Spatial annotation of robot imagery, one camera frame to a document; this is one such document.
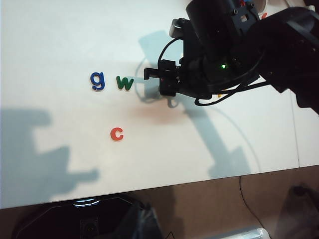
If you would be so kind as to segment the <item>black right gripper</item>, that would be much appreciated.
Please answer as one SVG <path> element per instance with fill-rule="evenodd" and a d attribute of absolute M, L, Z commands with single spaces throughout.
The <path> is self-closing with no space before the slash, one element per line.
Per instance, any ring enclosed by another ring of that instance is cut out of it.
<path fill-rule="evenodd" d="M 243 65 L 234 58 L 210 62 L 205 57 L 186 62 L 180 59 L 180 65 L 174 61 L 160 60 L 158 67 L 145 68 L 144 79 L 159 79 L 159 93 L 174 97 L 177 93 L 189 97 L 211 97 L 222 90 L 229 89 L 247 81 L 253 83 L 259 74 L 253 67 L 243 69 Z"/>

